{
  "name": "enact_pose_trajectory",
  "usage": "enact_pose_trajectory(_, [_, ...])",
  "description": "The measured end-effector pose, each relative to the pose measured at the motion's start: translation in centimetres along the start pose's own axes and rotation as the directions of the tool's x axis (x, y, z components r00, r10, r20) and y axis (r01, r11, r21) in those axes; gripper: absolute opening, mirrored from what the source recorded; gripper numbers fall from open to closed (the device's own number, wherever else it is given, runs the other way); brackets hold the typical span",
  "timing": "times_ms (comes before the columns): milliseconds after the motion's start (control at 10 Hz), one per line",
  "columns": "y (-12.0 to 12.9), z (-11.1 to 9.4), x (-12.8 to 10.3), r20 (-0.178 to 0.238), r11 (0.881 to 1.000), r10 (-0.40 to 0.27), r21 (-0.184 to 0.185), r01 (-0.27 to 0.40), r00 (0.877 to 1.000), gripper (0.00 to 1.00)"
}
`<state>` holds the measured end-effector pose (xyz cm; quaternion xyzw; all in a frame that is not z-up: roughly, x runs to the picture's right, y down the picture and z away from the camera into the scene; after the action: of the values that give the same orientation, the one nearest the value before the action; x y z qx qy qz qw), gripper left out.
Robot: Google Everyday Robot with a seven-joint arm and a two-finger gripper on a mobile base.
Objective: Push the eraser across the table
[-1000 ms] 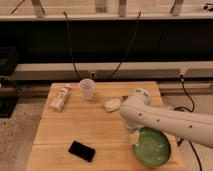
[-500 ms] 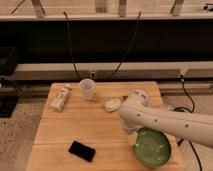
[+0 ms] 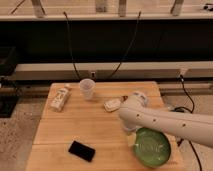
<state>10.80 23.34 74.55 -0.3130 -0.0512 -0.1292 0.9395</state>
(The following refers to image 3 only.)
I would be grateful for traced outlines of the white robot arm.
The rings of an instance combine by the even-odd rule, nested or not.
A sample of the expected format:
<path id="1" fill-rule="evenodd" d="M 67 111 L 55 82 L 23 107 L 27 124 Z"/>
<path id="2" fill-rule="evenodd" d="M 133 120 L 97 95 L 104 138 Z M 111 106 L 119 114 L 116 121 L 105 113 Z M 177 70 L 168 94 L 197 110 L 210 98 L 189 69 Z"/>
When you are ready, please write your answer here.
<path id="1" fill-rule="evenodd" d="M 147 104 L 147 96 L 140 91 L 121 104 L 118 114 L 128 129 L 144 126 L 213 148 L 213 116 L 151 109 Z"/>

